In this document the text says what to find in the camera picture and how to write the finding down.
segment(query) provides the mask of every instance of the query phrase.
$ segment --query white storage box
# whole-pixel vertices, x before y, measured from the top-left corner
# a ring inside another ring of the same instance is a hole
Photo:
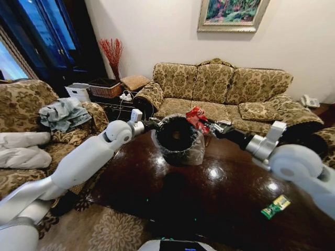
[[[72,85],[66,86],[70,97],[77,98],[79,101],[91,101],[88,95],[89,84],[73,83]]]

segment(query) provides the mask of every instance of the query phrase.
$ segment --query white telephone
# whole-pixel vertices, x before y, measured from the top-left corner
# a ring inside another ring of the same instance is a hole
[[[317,98],[310,98],[308,95],[303,95],[301,97],[301,103],[305,107],[313,107],[313,108],[318,108],[320,107],[320,102],[318,101]]]

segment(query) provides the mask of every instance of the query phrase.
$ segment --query picture frame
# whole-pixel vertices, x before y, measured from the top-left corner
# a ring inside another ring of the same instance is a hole
[[[198,32],[256,32],[270,0],[202,0]]]

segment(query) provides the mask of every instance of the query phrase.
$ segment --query plastic container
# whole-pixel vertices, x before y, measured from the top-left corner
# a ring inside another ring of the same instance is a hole
[[[90,81],[92,95],[102,98],[115,98],[121,94],[121,82],[115,79],[98,78]]]
[[[200,165],[205,154],[205,140],[182,114],[165,117],[151,138],[166,162],[171,165]]]
[[[91,101],[88,95],[89,88],[89,84],[83,83],[73,83],[72,85],[65,87],[70,97],[77,98],[79,101],[82,102]]]

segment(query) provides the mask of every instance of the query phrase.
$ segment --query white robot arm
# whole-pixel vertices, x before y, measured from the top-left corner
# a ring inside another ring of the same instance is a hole
[[[315,204],[335,219],[335,171],[323,165],[320,157],[304,146],[276,147],[286,124],[276,121],[267,136],[261,137],[245,135],[228,123],[205,123],[216,137],[227,138],[250,152],[257,165],[308,192]],[[100,135],[89,138],[68,154],[51,176],[25,183],[10,193],[0,201],[0,243],[3,250],[35,250],[38,233],[34,224],[46,215],[50,201],[91,178],[123,144],[157,128],[158,124],[153,121],[113,121]],[[150,246],[141,250],[157,250]]]

